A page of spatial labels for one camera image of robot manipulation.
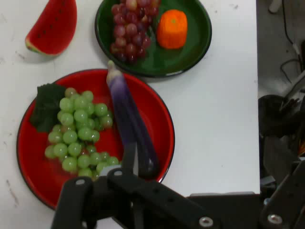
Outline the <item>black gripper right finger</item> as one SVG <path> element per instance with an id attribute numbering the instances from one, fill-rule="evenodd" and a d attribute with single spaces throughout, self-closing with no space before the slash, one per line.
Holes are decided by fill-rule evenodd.
<path id="1" fill-rule="evenodd" d="M 305 227 L 305 162 L 292 164 L 288 175 L 261 211 L 262 229 L 303 229 Z"/>

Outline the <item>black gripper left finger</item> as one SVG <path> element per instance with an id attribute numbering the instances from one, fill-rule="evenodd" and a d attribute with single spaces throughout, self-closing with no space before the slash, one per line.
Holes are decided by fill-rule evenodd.
<path id="1" fill-rule="evenodd" d="M 53 229 L 93 229 L 113 217 L 128 229 L 215 229 L 217 219 L 203 207 L 157 181 L 138 176 L 135 143 L 124 148 L 122 165 L 93 181 L 68 180 L 51 224 Z"/>

